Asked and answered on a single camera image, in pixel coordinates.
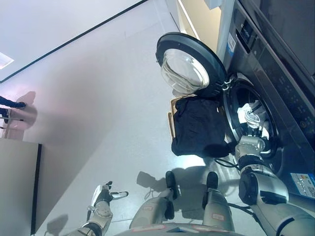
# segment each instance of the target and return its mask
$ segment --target white wall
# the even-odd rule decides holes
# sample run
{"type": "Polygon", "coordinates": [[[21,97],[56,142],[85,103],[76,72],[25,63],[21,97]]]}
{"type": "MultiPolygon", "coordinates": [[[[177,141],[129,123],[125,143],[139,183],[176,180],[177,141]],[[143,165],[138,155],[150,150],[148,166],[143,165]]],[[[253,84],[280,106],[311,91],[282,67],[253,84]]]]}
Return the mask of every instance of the white wall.
{"type": "Polygon", "coordinates": [[[140,0],[0,0],[0,81],[140,0]]]}

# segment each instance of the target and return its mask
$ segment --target washing machine door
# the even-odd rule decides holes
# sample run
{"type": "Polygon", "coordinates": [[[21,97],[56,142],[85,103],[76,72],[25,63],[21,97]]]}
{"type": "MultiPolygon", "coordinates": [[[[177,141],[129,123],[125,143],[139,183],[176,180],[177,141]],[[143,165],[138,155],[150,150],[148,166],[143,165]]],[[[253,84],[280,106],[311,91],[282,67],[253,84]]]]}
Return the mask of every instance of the washing machine door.
{"type": "Polygon", "coordinates": [[[222,91],[227,79],[217,55],[184,33],[164,34],[157,42],[156,58],[163,78],[179,93],[213,97],[222,91]]]}

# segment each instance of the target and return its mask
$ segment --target sticker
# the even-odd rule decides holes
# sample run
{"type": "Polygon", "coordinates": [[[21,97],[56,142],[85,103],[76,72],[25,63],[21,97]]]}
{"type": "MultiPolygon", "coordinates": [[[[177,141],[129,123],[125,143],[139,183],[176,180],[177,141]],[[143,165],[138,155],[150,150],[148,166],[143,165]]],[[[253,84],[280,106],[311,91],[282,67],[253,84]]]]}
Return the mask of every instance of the sticker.
{"type": "Polygon", "coordinates": [[[152,206],[144,206],[143,209],[144,210],[153,210],[153,207],[152,206]]]}
{"type": "Polygon", "coordinates": [[[228,33],[227,49],[230,55],[234,54],[235,45],[236,45],[236,42],[234,38],[232,37],[231,33],[228,33]]]}
{"type": "Polygon", "coordinates": [[[225,232],[225,233],[229,232],[227,230],[221,230],[217,228],[214,229],[214,228],[203,226],[203,225],[193,225],[192,227],[201,232],[225,232]]]}
{"type": "Polygon", "coordinates": [[[5,68],[7,65],[14,62],[14,60],[7,55],[0,53],[0,70],[5,68]]]}
{"type": "Polygon", "coordinates": [[[290,173],[295,186],[302,196],[315,199],[315,178],[313,174],[290,173]]]}
{"type": "Polygon", "coordinates": [[[144,231],[152,231],[152,230],[164,230],[166,228],[165,225],[147,225],[143,227],[136,227],[132,229],[132,232],[144,232],[144,231]]]}
{"type": "Polygon", "coordinates": [[[224,221],[224,215],[221,215],[221,214],[217,214],[217,213],[212,213],[212,219],[215,219],[215,220],[220,220],[220,221],[224,221]]]}

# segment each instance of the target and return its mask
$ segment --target energy label sticker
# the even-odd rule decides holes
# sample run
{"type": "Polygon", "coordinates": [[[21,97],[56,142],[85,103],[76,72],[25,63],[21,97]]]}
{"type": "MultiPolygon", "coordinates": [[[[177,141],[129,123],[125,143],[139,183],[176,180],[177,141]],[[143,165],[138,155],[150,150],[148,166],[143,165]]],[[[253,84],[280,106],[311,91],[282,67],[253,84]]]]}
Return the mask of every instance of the energy label sticker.
{"type": "Polygon", "coordinates": [[[315,178],[313,174],[290,173],[300,194],[315,199],[315,178]]]}

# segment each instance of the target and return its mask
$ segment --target gray floor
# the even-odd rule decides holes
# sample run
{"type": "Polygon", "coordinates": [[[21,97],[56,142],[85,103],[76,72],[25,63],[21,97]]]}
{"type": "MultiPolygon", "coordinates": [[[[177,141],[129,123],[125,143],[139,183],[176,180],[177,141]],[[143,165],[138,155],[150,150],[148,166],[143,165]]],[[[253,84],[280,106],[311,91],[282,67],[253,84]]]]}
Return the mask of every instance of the gray floor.
{"type": "MultiPolygon", "coordinates": [[[[182,193],[175,222],[201,223],[210,170],[228,201],[240,203],[236,172],[171,152],[172,93],[155,58],[168,31],[177,28],[165,2],[150,0],[1,84],[2,96],[29,104],[13,111],[25,122],[12,122],[9,138],[43,144],[36,236],[64,236],[84,223],[94,189],[109,180],[130,195],[111,204],[106,235],[126,230],[141,204],[165,187],[167,170],[182,193]]],[[[232,212],[236,232],[264,235],[250,216],[232,212]]]]}

